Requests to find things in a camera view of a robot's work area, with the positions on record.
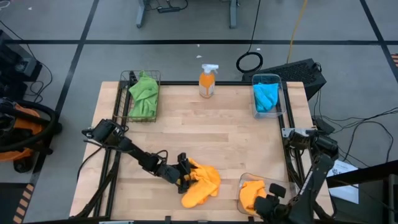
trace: black floor line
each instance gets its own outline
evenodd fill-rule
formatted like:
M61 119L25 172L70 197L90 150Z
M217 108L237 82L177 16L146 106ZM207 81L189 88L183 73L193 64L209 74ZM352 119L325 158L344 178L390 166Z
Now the black floor line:
M8 40L8 44L81 44L81 40ZM98 45L250 44L250 40L85 40ZM290 40L253 40L253 44L289 45ZM294 45L379 45L378 40L295 40Z
M380 42L381 49L383 50L384 56L386 57L386 60L387 60L388 64L390 65L391 71L394 74L394 77L396 78L396 80L398 82L398 68L395 65L395 63L391 57L391 53L388 49L386 41L384 41L383 36L381 35L379 28L377 27L376 21L374 20L374 18L372 16L372 13L369 9L368 4L366 4L365 0L360 0L360 1L361 1L363 10L365 11L366 17L368 17L369 23L371 24L373 32L376 35L378 41Z
M387 45L398 45L398 40L385 40Z
M69 87L72 82L73 75L75 74L75 70L76 70L77 64L79 62L81 51L83 50L83 46L85 44L85 40L87 38L88 31L90 30L91 23L93 22L95 11L97 10L99 1L100 0L94 0L94 2L93 2L93 5L90 10L90 14L88 15L88 18L86 21L85 28L83 29L83 33L81 34L81 37L80 37L80 43L76 48L75 55L73 56L68 75L67 75L67 77L65 79L65 83L63 84L63 87L62 87L60 98L58 99L57 106L55 107L55 112L57 112L58 114L61 113L63 104L65 102L65 99L67 98Z
M68 90L69 90L70 84L72 82L73 75L75 74L76 66L77 66L77 63L78 63L80 55L81 55L81 51L83 50L84 41L87 38L87 34L90 29L90 25L93 22L93 18L94 18L94 14L95 14L98 2L99 2L99 0L94 0L94 2L93 2L90 14L88 15L88 18L86 21L86 26L85 26L83 33L81 35L81 38L80 38L80 43L79 43L78 47L76 48L76 52L75 52L75 55L73 56L73 60L70 65L68 75L63 84L63 88L62 88L60 97L58 99L58 103L55 107L55 112L57 112L58 115L60 115L62 108L63 108L63 104L67 97ZM39 154L39 157L36 160L36 165L33 169L32 176L30 177L30 183L33 185L36 185L36 183L39 179L40 172L44 165L45 157L46 157L45 154Z

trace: black power supply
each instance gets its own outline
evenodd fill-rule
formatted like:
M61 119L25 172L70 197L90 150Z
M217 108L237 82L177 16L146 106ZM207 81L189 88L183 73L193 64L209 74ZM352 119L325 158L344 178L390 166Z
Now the black power supply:
M187 5L184 8L180 8L180 7L173 7L170 3L170 0L166 0L167 4L169 5L167 8L163 8L162 6L159 6L157 8L157 12L158 13L166 13L166 12L178 12L182 9L185 9L188 6L188 1L186 1Z

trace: metal basket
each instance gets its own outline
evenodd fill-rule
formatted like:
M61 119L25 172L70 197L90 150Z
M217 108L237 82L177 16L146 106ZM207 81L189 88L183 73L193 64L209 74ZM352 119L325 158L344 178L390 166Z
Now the metal basket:
M152 77L157 82L159 92L157 94L157 105L159 105L159 95L160 95L160 72L157 70L141 70L146 72L146 74ZM126 70L120 74L120 81L118 85L118 98L116 99L115 106L118 105L116 114L113 116L117 119L126 119L126 122L155 122L157 116L157 109L154 116L129 116L129 112L134 109L134 99L129 93L130 87L135 85L139 81L138 70Z

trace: blue towel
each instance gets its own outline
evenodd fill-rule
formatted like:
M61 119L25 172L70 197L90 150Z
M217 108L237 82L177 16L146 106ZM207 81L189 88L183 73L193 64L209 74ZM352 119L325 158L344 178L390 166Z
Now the blue towel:
M257 112L265 113L278 102L278 83L256 84L253 86Z

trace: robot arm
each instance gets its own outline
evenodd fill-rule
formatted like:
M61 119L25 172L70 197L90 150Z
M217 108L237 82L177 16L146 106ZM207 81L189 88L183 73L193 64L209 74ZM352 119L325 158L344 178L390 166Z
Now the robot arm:
M148 173L161 177L171 184L178 184L180 194L186 192L189 183L183 177L190 171L189 163L185 153L178 156L178 164L167 165L167 158L156 153L145 152L124 136L124 129L118 123L110 119L102 119L95 128L82 131L88 139L100 143L105 149L112 149L127 153L138 160L138 164Z
M308 146L312 158L309 170L300 192L287 205L279 203L279 197L284 197L285 189L271 184L270 193L266 198L258 197L254 203L257 214L266 223L307 224L313 223L315 199L326 179L328 171L338 158L338 146L335 140L310 131L308 135L291 131L285 139L290 147L300 150Z

